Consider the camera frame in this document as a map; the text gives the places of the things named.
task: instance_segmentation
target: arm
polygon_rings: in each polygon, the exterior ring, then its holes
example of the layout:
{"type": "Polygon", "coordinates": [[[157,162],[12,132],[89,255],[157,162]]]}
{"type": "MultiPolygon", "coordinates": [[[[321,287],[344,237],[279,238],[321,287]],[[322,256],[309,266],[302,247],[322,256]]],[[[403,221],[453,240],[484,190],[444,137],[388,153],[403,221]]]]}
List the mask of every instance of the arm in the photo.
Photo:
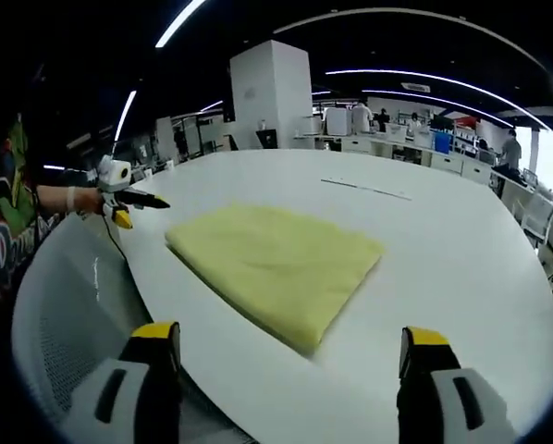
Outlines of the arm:
{"type": "MultiPolygon", "coordinates": [[[[43,208],[50,213],[66,213],[68,187],[36,187],[38,199],[43,208]]],[[[73,210],[86,213],[102,212],[102,195],[96,188],[76,187],[73,196],[73,210]]]]}

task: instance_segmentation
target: graphic t-shirt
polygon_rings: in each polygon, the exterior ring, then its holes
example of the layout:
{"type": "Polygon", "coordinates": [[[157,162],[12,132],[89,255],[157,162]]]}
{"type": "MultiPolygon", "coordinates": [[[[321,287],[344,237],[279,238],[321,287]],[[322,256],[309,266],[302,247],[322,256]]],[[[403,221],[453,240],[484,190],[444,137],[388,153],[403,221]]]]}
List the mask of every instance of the graphic t-shirt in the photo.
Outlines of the graphic t-shirt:
{"type": "Polygon", "coordinates": [[[36,211],[35,193],[26,168],[28,142],[21,123],[0,147],[0,300],[13,303],[21,277],[37,243],[58,221],[36,211]]]}

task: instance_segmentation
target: human hand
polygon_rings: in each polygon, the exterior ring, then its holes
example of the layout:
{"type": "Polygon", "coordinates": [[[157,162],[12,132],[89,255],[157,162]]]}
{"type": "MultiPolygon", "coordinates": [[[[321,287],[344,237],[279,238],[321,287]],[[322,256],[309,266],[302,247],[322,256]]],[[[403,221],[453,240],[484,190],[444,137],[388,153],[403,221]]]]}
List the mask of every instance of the human hand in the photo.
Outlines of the human hand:
{"type": "Polygon", "coordinates": [[[76,188],[75,209],[85,213],[102,214],[104,199],[97,188],[76,188]]]}

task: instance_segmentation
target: person in white shirt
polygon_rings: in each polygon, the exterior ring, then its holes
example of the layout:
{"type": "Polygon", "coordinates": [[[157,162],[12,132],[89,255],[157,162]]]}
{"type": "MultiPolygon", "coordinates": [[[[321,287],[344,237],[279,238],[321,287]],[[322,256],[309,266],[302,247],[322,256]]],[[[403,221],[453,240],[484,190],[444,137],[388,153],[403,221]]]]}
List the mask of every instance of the person in white shirt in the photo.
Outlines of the person in white shirt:
{"type": "Polygon", "coordinates": [[[352,108],[351,116],[353,134],[369,132],[369,122],[373,120],[373,113],[367,107],[366,101],[361,100],[354,108],[352,108]]]}
{"type": "Polygon", "coordinates": [[[412,113],[412,118],[408,121],[408,132],[413,136],[414,131],[422,125],[423,124],[418,119],[418,115],[416,113],[412,113]]]}

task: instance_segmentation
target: office desk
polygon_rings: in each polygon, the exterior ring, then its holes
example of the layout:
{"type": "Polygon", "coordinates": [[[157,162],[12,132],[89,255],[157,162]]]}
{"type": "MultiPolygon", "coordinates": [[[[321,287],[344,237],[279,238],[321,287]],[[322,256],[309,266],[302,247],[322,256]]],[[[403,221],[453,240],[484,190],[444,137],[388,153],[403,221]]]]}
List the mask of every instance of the office desk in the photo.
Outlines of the office desk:
{"type": "Polygon", "coordinates": [[[505,399],[519,432],[551,399],[550,288],[529,242],[487,187],[374,156],[263,150],[207,155],[136,188],[172,205],[132,211],[135,228],[121,232],[145,305],[155,321],[180,322],[186,371],[260,442],[397,442],[407,325],[446,335],[461,364],[505,399]],[[167,249],[169,227],[232,202],[318,216],[387,248],[311,359],[239,315],[167,249]]]}

